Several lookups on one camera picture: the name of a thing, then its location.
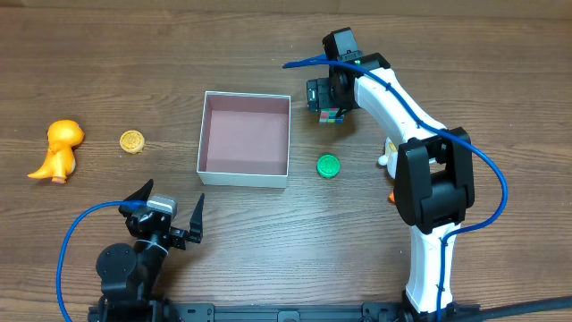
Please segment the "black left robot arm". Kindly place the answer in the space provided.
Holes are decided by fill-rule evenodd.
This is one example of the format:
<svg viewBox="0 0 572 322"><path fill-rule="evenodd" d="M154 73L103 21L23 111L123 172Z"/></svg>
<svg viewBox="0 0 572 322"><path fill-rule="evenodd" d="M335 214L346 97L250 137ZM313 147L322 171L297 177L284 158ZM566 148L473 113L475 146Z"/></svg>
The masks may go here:
<svg viewBox="0 0 572 322"><path fill-rule="evenodd" d="M177 201L153 195L153 185L154 181L148 180L118 207L135 243L132 246L115 243L97 258L101 291L110 302L151 301L169 250L185 250L189 242L202 241L205 196L199 197L185 230L172 225L178 211Z"/></svg>

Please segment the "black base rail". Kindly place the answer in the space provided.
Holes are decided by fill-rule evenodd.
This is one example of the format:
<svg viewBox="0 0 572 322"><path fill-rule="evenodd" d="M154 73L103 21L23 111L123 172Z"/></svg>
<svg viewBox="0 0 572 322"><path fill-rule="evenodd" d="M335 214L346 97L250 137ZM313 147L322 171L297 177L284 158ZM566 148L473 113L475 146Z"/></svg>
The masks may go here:
<svg viewBox="0 0 572 322"><path fill-rule="evenodd" d="M396 302L365 302L361 305L312 306L215 306L182 303L173 306L180 321L197 322L309 322L309 321L434 321L436 315L415 314Z"/></svg>

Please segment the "yellow round disc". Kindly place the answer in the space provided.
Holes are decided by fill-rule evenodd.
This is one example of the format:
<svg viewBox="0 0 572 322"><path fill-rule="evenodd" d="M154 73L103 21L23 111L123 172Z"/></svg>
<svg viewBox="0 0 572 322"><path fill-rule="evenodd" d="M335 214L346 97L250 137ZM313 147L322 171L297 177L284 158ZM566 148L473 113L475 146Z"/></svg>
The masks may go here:
<svg viewBox="0 0 572 322"><path fill-rule="evenodd" d="M136 130L128 130L120 137L120 147L127 153L137 154L142 151L146 145L146 141L141 132Z"/></svg>

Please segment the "white box pink interior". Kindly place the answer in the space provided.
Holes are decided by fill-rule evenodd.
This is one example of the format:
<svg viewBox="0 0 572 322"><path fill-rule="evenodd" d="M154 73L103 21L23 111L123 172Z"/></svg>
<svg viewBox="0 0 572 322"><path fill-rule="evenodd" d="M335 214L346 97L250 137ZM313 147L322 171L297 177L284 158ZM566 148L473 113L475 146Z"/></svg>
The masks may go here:
<svg viewBox="0 0 572 322"><path fill-rule="evenodd" d="M206 92L197 161L202 183L284 189L290 119L289 96Z"/></svg>

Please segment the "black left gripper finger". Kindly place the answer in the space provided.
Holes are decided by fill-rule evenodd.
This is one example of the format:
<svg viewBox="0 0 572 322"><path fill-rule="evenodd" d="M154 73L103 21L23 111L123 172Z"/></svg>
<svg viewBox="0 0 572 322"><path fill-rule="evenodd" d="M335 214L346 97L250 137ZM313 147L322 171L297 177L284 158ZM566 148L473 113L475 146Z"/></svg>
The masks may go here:
<svg viewBox="0 0 572 322"><path fill-rule="evenodd" d="M119 206L119 212L125 218L131 217L137 209L141 208L148 201L153 186L154 180L149 179L140 189L123 200L123 202L128 202L128 205Z"/></svg>
<svg viewBox="0 0 572 322"><path fill-rule="evenodd" d="M203 208L205 202L205 194L202 193L193 210L193 214L189 220L188 242L201 243L203 238Z"/></svg>

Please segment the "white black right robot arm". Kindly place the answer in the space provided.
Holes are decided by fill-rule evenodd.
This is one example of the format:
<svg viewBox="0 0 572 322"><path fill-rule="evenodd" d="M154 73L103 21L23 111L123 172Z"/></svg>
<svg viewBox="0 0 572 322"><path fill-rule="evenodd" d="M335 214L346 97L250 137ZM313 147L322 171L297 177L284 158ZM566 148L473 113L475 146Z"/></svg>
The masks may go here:
<svg viewBox="0 0 572 322"><path fill-rule="evenodd" d="M471 142L428 115L399 84L380 55L343 62L323 55L329 68L307 82L312 111L367 111L387 135L379 163L394 180L398 213L410 228L411 264L405 302L413 315L436 318L453 302L450 271L455 234L475 202Z"/></svg>

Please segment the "green round disc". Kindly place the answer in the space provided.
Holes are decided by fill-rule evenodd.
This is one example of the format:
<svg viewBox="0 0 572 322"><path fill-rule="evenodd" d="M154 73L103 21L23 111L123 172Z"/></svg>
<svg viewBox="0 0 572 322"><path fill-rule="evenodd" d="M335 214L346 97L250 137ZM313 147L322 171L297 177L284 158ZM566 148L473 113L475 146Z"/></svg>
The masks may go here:
<svg viewBox="0 0 572 322"><path fill-rule="evenodd" d="M319 157L316 163L316 171L323 177L331 179L335 177L341 169L339 159L331 154L324 154Z"/></svg>

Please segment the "multicolour puzzle cube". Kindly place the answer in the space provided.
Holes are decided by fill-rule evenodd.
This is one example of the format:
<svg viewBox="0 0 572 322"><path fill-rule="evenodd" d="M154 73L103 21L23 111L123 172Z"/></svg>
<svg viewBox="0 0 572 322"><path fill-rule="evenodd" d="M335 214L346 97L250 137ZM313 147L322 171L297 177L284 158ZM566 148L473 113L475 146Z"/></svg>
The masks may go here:
<svg viewBox="0 0 572 322"><path fill-rule="evenodd" d="M338 115L339 108L324 108L319 112L319 123L342 123L343 115Z"/></svg>

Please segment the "white plush duck toy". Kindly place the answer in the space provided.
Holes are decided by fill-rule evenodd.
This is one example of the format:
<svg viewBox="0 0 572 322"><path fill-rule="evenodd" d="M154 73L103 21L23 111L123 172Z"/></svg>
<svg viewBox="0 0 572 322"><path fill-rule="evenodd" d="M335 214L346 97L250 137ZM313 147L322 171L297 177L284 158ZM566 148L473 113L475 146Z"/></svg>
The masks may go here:
<svg viewBox="0 0 572 322"><path fill-rule="evenodd" d="M398 161L398 150L390 138L387 138L384 143L384 152L378 157L377 164L384 167L388 175L395 179Z"/></svg>

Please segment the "orange dinosaur figure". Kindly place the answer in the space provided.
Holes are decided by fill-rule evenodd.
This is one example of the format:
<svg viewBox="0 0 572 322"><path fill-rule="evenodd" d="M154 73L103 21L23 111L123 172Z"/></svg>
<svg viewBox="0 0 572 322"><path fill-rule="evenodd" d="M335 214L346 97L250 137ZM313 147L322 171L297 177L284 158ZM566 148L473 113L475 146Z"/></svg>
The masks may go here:
<svg viewBox="0 0 572 322"><path fill-rule="evenodd" d="M60 120L52 123L47 132L48 148L42 166L28 174L32 179L48 179L56 183L66 183L67 177L76 167L73 148L79 146L85 137L84 131L73 120Z"/></svg>

